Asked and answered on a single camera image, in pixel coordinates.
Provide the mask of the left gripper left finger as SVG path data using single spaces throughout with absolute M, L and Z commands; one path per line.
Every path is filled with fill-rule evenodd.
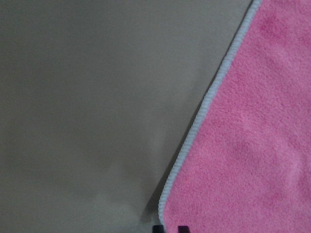
M 164 233 L 164 226 L 163 225 L 154 225 L 152 227 L 152 233 Z

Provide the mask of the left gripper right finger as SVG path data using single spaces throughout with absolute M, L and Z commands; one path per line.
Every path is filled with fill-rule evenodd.
M 178 233 L 189 233 L 189 226 L 178 226 Z

